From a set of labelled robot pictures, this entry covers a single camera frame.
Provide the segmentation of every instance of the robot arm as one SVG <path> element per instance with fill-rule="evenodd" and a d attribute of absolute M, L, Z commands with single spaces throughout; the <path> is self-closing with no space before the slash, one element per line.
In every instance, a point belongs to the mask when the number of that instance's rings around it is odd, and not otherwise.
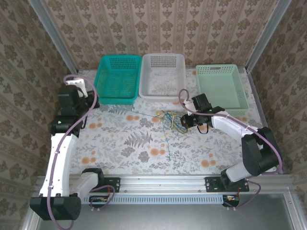
<path fill-rule="evenodd" d="M 55 154 L 58 154 L 54 166 L 54 176 L 51 190 L 51 207 L 56 220 L 75 220 L 81 211 L 81 200 L 96 186 L 103 185 L 103 173 L 101 169 L 87 169 L 80 179 L 69 188 L 69 174 L 71 168 L 71 158 L 74 154 L 79 133 L 85 126 L 86 119 L 79 123 L 64 138 L 60 150 L 56 153 L 56 148 L 66 133 L 66 131 L 78 121 L 92 106 L 94 92 L 86 92 L 83 79 L 68 80 L 67 85 L 63 85 L 58 93 L 59 113 L 56 114 L 51 123 L 51 153 L 47 174 L 44 184 L 40 189 L 38 197 L 32 197 L 30 207 L 43 220 L 50 220 L 47 209 L 47 194 L 49 189 L 49 179 Z"/>
<path fill-rule="evenodd" d="M 221 172 L 221 182 L 225 189 L 236 186 L 236 182 L 261 173 L 278 165 L 278 158 L 272 149 L 264 143 L 254 132 L 243 128 L 241 125 L 229 119 L 230 115 L 221 107 L 212 108 L 205 94 L 185 101 L 188 109 L 204 114 L 221 114 L 221 116 L 195 115 L 188 113 L 181 118 L 181 124 L 185 128 L 207 124 L 217 128 L 233 137 L 242 144 L 242 161 Z M 277 150 L 278 146 L 272 131 L 267 128 L 249 126 L 255 132 L 265 137 Z"/>

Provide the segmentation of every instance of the light green basket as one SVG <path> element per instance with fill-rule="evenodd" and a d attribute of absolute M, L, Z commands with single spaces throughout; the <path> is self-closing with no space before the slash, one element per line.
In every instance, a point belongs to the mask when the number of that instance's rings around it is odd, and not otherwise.
<path fill-rule="evenodd" d="M 198 65 L 196 73 L 199 92 L 206 94 L 212 107 L 220 106 L 233 116 L 249 109 L 236 65 Z"/>

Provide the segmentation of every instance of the wall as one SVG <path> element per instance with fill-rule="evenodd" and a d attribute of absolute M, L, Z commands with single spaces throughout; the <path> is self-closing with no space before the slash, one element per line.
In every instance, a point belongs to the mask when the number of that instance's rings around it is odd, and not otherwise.
<path fill-rule="evenodd" d="M 26 0 L 0 1 L 0 229 L 21 225 L 45 174 L 48 124 L 67 68 Z"/>
<path fill-rule="evenodd" d="M 252 71 L 270 128 L 307 208 L 307 0 L 293 0 Z"/>
<path fill-rule="evenodd" d="M 80 69 L 102 55 L 181 53 L 245 65 L 277 0 L 43 0 Z"/>

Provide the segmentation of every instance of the gray floor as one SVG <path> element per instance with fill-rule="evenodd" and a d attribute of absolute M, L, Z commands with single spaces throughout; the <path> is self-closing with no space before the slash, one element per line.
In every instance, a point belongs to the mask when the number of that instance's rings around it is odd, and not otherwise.
<path fill-rule="evenodd" d="M 70 221 L 60 221 L 68 227 Z M 42 221 L 40 230 L 56 230 Z M 110 205 L 103 211 L 84 206 L 73 230 L 293 230 L 282 195 L 260 195 L 248 206 Z"/>

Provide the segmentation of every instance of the perforated basket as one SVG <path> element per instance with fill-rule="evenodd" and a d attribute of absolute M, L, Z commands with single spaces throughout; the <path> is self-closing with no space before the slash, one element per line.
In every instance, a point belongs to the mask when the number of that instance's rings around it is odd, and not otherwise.
<path fill-rule="evenodd" d="M 102 104 L 133 104 L 138 96 L 142 58 L 138 55 L 105 55 L 94 86 Z"/>
<path fill-rule="evenodd" d="M 220 106 L 231 115 L 243 115 L 249 105 L 236 65 L 196 66 L 200 93 L 213 107 Z"/>
<path fill-rule="evenodd" d="M 142 59 L 140 97 L 153 102 L 176 102 L 186 87 L 182 54 L 145 54 Z"/>

